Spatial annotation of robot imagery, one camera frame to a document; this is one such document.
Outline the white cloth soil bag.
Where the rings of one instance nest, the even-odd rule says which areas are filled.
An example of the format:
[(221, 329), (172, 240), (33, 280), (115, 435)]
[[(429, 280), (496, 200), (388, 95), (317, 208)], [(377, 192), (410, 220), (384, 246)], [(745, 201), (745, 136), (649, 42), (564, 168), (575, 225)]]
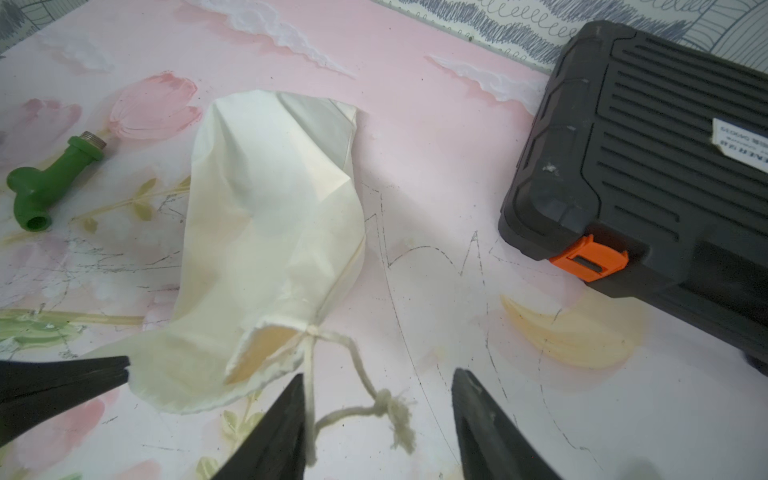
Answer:
[(191, 158), (180, 291), (169, 323), (94, 351), (171, 413), (228, 405), (294, 371), (363, 265), (357, 109), (285, 92), (217, 99)]

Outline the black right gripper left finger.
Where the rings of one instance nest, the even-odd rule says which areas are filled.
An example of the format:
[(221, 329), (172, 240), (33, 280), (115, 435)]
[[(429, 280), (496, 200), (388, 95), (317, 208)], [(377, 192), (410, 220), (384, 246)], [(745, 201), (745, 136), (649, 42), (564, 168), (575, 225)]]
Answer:
[(306, 468), (303, 374), (297, 374), (213, 480), (301, 480)]

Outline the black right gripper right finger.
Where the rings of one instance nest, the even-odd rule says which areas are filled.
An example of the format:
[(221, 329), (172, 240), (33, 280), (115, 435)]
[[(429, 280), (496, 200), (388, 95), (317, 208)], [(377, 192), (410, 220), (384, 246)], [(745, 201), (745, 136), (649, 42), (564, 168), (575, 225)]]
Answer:
[(477, 377), (455, 370), (452, 404), (466, 480), (559, 480)]

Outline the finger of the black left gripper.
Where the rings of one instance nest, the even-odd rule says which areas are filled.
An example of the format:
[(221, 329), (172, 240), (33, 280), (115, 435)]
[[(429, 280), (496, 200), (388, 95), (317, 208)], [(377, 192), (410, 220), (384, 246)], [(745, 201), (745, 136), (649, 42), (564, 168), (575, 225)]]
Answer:
[(128, 382), (126, 356), (1, 362), (1, 444)]

